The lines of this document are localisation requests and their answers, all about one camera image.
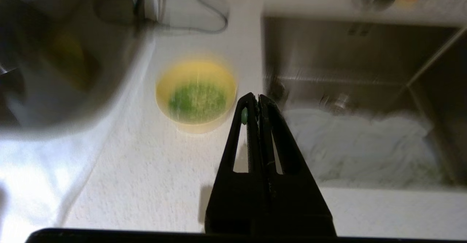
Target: stainless steel sink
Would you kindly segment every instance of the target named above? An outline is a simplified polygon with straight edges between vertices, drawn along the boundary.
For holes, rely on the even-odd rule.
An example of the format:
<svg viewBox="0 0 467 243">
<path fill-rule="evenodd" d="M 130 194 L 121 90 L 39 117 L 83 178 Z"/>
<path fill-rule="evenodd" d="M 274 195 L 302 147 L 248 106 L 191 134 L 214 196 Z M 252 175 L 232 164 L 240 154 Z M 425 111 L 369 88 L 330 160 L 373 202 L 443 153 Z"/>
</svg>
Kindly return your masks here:
<svg viewBox="0 0 467 243">
<path fill-rule="evenodd" d="M 434 127 L 427 140 L 447 177 L 439 186 L 465 184 L 467 36 L 462 32 L 266 16 L 264 91 L 284 111 L 314 108 L 373 118 L 403 113 L 429 120 Z"/>
</svg>

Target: kitchen counter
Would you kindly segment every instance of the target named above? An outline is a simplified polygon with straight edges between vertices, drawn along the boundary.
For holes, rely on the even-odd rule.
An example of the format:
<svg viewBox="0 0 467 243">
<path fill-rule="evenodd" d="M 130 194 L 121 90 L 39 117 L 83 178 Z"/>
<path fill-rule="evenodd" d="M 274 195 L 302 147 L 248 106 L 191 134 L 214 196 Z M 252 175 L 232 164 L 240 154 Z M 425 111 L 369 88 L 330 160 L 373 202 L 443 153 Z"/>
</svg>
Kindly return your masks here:
<svg viewBox="0 0 467 243">
<path fill-rule="evenodd" d="M 218 35 L 167 34 L 153 30 L 155 52 L 141 84 L 129 98 L 87 184 L 63 227 L 118 230 L 203 230 L 209 199 L 232 116 L 215 131 L 177 131 L 155 103 L 160 73 L 181 58 L 218 55 L 235 70 L 237 97 L 261 93 L 261 15 L 318 15 L 381 22 L 465 23 L 429 12 L 393 7 L 364 14 L 351 0 L 228 0 L 228 29 Z M 467 193 L 320 188 L 339 236 L 467 240 Z"/>
</svg>

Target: sink basin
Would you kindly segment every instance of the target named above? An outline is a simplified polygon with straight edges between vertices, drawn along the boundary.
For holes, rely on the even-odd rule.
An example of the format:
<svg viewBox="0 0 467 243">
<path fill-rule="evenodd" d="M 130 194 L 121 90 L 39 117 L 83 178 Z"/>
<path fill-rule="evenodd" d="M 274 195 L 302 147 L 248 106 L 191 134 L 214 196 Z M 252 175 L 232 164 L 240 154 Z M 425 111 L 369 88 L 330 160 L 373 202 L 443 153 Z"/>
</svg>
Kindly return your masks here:
<svg viewBox="0 0 467 243">
<path fill-rule="evenodd" d="M 465 98 L 460 88 L 463 87 L 461 78 L 465 75 L 461 60 L 462 49 L 466 49 L 466 37 L 461 35 L 458 27 L 283 16 L 265 16 L 262 25 L 264 92 L 276 101 L 292 133 L 313 129 L 305 143 L 303 136 L 295 137 L 302 140 L 302 144 L 297 143 L 319 185 L 444 189 L 466 183 L 466 155 L 460 140 L 465 136 L 460 135 L 465 133 L 464 127 L 460 126 L 462 112 L 467 110 L 462 109 Z M 300 124 L 294 123 L 297 122 L 294 116 L 298 110 Z M 319 114 L 319 118 L 326 116 L 328 122 L 332 121 L 324 124 L 323 131 L 329 130 L 329 125 L 343 125 L 343 120 L 355 123 L 364 118 L 363 122 L 368 124 L 366 128 L 362 127 L 363 132 L 355 130 L 360 129 L 358 124 L 347 125 L 347 128 L 337 129 L 332 136 L 327 133 L 323 137 L 324 134 L 315 134 L 320 131 L 313 128 L 317 121 L 309 120 L 312 124 L 304 125 L 307 112 L 310 118 L 317 118 Z M 389 132 L 389 127 L 394 128 L 396 118 L 403 122 L 401 129 L 395 130 L 400 136 L 384 135 Z M 380 125 L 384 122 L 386 128 L 371 134 L 368 131 L 374 131 L 374 122 L 380 122 Z M 362 155 L 365 153 L 382 157 L 381 165 L 372 165 L 371 174 L 366 174 L 358 166 L 350 167 L 348 158 L 347 161 L 340 160 L 340 155 L 332 154 L 336 151 L 333 145 L 323 148 L 326 142 L 338 146 L 351 143 L 340 135 L 349 129 L 367 136 L 367 142 L 381 134 L 383 138 L 395 138 L 387 140 L 387 143 L 400 145 L 400 140 L 413 137 L 410 135 L 409 138 L 404 132 L 407 130 L 404 125 L 412 122 L 426 130 L 419 140 L 414 139 L 416 143 L 423 142 L 420 147 L 425 152 L 421 152 L 421 156 L 434 157 L 430 159 L 434 162 L 433 169 L 425 169 L 423 173 L 413 167 L 418 163 L 410 162 L 414 157 L 409 150 L 397 159 L 390 158 L 393 155 L 383 155 L 383 152 L 379 154 L 377 148 L 371 150 L 371 143 L 366 144 L 367 149 L 364 145 L 360 150 L 352 150 L 352 144 L 341 147 L 349 154 L 343 153 L 342 157 L 357 156 L 363 161 L 368 156 Z M 347 133 L 345 138 L 353 137 Z M 331 154 L 318 153 L 318 146 Z M 353 170 L 364 178 L 343 174 L 342 164 L 347 167 L 347 172 Z M 383 173 L 388 165 L 400 173 L 394 173 L 394 176 Z M 428 173 L 433 173 L 432 170 L 438 173 L 437 178 L 427 177 Z M 396 175 L 405 175 L 407 179 L 398 179 Z"/>
</svg>

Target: small green bead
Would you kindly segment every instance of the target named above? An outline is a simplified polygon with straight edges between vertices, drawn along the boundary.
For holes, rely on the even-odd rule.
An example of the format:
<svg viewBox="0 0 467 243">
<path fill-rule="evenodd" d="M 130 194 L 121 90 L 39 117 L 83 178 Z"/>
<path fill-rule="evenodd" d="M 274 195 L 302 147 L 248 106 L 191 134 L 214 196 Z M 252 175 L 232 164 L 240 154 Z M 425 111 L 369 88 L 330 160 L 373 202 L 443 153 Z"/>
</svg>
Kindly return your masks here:
<svg viewBox="0 0 467 243">
<path fill-rule="evenodd" d="M 247 125 L 247 119 L 248 119 L 248 109 L 247 109 L 247 107 L 245 107 L 242 110 L 242 123 L 243 123 L 243 125 Z"/>
</svg>

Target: yellow bowl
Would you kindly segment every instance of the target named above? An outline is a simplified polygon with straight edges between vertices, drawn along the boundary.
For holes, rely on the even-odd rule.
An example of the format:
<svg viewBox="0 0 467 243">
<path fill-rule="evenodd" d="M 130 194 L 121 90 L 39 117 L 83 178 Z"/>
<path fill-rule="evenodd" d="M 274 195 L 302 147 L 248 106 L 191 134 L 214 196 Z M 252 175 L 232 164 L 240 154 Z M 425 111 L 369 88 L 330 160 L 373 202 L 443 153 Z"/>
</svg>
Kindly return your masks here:
<svg viewBox="0 0 467 243">
<path fill-rule="evenodd" d="M 206 121 L 184 122 L 176 118 L 170 111 L 169 102 L 175 91 L 187 85 L 208 84 L 221 90 L 225 96 L 225 107 L 219 116 Z M 156 83 L 155 99 L 159 109 L 174 121 L 182 131 L 200 134 L 214 130 L 227 118 L 237 94 L 237 83 L 227 68 L 209 60 L 192 60 L 181 62 L 169 69 Z"/>
</svg>

